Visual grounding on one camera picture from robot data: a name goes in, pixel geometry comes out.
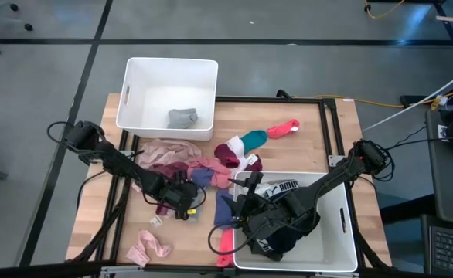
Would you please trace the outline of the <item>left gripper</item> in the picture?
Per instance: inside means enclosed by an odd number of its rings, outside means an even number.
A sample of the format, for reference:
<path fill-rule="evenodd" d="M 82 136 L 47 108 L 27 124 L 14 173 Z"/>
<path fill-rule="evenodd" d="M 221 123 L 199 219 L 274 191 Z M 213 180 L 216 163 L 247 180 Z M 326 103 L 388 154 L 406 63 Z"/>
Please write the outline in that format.
<path fill-rule="evenodd" d="M 175 218 L 187 221 L 189 210 L 198 196 L 197 186 L 188 179 L 187 170 L 176 171 L 172 178 L 165 181 L 158 194 L 161 207 L 175 211 Z"/>

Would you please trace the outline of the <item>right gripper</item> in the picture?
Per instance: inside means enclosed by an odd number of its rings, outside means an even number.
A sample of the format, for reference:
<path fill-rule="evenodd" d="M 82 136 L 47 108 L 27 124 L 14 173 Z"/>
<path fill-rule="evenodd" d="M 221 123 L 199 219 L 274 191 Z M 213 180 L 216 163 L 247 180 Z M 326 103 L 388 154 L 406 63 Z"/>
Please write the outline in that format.
<path fill-rule="evenodd" d="M 248 192 L 237 195 L 234 200 L 222 197 L 234 217 L 235 229 L 248 229 L 255 234 L 273 234 L 277 230 L 272 212 L 275 210 L 274 201 L 255 193 L 263 177 L 261 172 L 252 171 L 244 180 L 229 178 L 235 185 L 247 188 Z"/>

